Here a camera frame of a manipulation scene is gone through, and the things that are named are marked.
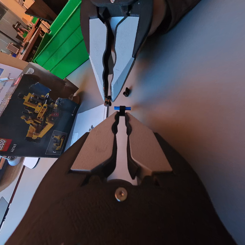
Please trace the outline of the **round wooden disc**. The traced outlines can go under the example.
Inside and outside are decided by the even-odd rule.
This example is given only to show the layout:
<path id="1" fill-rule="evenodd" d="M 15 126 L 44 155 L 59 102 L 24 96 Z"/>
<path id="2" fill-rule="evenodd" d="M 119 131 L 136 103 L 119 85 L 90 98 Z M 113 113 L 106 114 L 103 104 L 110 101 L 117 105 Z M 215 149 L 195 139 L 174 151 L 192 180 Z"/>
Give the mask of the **round wooden disc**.
<path id="1" fill-rule="evenodd" d="M 7 163 L 4 173 L 0 181 L 0 191 L 6 189 L 12 182 L 15 181 L 23 168 L 23 163 L 19 163 L 16 166 L 11 166 Z"/>

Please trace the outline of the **dark wooden table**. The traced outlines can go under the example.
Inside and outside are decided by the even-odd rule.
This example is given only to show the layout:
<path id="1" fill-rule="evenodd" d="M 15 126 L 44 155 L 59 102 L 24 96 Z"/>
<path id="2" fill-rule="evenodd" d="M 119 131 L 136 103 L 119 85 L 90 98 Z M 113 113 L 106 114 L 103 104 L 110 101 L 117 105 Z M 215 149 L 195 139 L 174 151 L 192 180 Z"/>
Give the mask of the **dark wooden table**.
<path id="1" fill-rule="evenodd" d="M 52 23 L 67 3 L 68 0 L 35 0 L 25 14 Z"/>

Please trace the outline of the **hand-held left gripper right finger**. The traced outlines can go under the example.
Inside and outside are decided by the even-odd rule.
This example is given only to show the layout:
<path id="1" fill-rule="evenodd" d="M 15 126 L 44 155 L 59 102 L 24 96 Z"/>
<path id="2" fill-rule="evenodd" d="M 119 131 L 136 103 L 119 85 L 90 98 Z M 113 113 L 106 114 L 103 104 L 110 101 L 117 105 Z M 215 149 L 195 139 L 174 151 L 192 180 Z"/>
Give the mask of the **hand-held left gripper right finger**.
<path id="1" fill-rule="evenodd" d="M 146 176 L 173 171 L 164 151 L 151 129 L 130 113 L 125 113 L 127 133 L 127 165 L 130 177 Z"/>

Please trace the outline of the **person's right hand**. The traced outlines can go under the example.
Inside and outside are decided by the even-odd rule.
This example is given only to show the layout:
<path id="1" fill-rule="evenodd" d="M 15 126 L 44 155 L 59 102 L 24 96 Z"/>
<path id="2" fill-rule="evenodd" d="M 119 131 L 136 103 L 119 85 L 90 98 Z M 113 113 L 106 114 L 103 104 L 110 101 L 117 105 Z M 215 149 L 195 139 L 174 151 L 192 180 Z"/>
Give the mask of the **person's right hand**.
<path id="1" fill-rule="evenodd" d="M 148 36 L 151 36 L 157 28 L 162 23 L 167 11 L 167 2 L 166 0 L 154 0 L 153 1 L 153 14 L 152 14 L 152 23 L 148 33 Z"/>

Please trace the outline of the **flat white device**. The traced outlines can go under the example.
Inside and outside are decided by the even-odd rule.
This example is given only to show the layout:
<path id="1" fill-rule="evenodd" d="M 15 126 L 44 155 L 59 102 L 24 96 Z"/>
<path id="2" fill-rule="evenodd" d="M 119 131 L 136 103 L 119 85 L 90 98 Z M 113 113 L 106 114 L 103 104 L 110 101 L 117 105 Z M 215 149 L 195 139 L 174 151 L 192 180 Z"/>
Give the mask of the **flat white device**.
<path id="1" fill-rule="evenodd" d="M 25 157 L 23 161 L 23 165 L 28 167 L 29 169 L 34 169 L 39 163 L 40 158 L 36 157 Z"/>

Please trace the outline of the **person's right forearm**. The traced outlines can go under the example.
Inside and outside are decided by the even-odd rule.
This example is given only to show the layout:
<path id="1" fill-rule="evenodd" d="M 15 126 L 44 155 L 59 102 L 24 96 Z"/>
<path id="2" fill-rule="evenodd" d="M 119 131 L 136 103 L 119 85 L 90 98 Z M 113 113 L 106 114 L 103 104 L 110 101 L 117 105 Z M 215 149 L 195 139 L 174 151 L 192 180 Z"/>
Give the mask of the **person's right forearm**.
<path id="1" fill-rule="evenodd" d="M 165 34 L 172 29 L 200 0 L 166 0 L 166 13 L 158 27 Z"/>

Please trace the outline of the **green plastic bin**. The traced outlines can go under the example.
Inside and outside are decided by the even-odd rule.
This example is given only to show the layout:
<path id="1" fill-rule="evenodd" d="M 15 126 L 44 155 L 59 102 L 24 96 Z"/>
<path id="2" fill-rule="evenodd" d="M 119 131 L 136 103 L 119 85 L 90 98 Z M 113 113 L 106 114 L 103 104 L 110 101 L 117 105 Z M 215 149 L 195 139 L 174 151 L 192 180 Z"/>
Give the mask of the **green plastic bin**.
<path id="1" fill-rule="evenodd" d="M 62 26 L 33 62 L 64 79 L 88 59 L 80 24 L 72 24 Z"/>
<path id="2" fill-rule="evenodd" d="M 78 9 L 81 5 L 80 0 L 69 0 L 64 8 L 61 10 L 59 15 L 56 17 L 54 22 L 50 26 L 49 37 L 52 38 L 57 31 L 61 28 L 61 26 L 66 22 L 66 20 Z"/>

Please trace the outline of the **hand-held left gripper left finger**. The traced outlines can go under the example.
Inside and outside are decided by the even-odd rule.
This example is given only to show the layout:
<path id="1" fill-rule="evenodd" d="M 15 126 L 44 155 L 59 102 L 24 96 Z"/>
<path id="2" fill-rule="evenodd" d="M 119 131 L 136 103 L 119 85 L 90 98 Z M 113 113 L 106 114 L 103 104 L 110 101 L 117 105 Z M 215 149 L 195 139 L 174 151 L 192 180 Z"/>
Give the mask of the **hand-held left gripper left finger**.
<path id="1" fill-rule="evenodd" d="M 109 177 L 116 167 L 119 112 L 114 112 L 88 134 L 72 167 L 89 175 Z"/>

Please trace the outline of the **white printed sheet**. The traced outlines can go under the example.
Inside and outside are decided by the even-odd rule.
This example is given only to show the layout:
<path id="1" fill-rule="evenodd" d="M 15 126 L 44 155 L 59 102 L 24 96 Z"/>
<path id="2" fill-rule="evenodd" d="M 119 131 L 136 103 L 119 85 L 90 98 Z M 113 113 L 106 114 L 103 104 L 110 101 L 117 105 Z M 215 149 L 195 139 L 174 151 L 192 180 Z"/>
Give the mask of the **white printed sheet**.
<path id="1" fill-rule="evenodd" d="M 0 115 L 9 102 L 10 96 L 16 87 L 14 83 L 22 73 L 22 70 L 0 64 Z"/>

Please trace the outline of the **small white round object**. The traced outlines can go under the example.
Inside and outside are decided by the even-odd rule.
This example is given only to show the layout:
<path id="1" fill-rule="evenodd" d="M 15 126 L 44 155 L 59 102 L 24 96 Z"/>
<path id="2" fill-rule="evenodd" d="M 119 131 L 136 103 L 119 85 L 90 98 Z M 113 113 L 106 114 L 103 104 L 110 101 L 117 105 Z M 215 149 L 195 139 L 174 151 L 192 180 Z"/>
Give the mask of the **small white round object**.
<path id="1" fill-rule="evenodd" d="M 7 157 L 8 163 L 11 166 L 16 166 L 19 164 L 21 157 L 16 157 L 16 156 L 8 156 Z"/>

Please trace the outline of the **black connector with blue pin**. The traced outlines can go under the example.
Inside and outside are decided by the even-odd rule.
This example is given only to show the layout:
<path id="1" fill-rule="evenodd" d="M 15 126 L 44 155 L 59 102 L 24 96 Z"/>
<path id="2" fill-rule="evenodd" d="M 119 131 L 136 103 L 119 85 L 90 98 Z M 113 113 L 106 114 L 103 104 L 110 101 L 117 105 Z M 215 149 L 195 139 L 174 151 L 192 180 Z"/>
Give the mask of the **black connector with blue pin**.
<path id="1" fill-rule="evenodd" d="M 131 107 L 127 106 L 114 106 L 114 110 L 118 110 L 119 116 L 125 116 L 125 111 L 130 111 Z"/>

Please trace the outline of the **brown cardboard box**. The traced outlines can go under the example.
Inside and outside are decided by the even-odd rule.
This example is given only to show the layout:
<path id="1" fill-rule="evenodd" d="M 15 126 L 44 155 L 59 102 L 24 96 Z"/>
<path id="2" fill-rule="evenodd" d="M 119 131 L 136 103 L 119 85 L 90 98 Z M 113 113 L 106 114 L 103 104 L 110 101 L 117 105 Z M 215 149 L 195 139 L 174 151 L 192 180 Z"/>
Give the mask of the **brown cardboard box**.
<path id="1" fill-rule="evenodd" d="M 24 60 L 20 60 L 18 58 L 12 57 L 6 53 L 0 52 L 0 63 L 3 65 L 11 66 L 20 70 L 24 70 L 26 66 L 29 64 Z"/>

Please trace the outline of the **dark printed lego box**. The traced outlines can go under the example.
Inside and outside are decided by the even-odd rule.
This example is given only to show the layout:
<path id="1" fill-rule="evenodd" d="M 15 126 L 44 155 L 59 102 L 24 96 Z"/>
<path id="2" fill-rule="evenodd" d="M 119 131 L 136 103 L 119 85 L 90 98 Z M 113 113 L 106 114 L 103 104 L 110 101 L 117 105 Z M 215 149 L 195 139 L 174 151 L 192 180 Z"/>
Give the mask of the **dark printed lego box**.
<path id="1" fill-rule="evenodd" d="M 79 104 L 78 87 L 29 63 L 0 116 L 1 157 L 58 158 L 65 150 Z"/>

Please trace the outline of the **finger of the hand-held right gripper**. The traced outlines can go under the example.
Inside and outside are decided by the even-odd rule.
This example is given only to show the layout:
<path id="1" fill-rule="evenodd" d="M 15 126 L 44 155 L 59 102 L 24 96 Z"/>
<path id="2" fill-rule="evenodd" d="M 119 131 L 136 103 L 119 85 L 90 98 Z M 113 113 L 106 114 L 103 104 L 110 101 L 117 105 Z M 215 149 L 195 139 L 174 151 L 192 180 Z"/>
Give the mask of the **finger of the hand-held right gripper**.
<path id="1" fill-rule="evenodd" d="M 111 31 L 108 23 L 99 18 L 89 20 L 89 58 L 103 100 L 109 90 L 109 57 L 111 55 Z"/>
<path id="2" fill-rule="evenodd" d="M 115 28 L 115 64 L 111 81 L 111 99 L 116 100 L 134 65 L 133 49 L 136 39 L 139 17 L 123 18 Z"/>

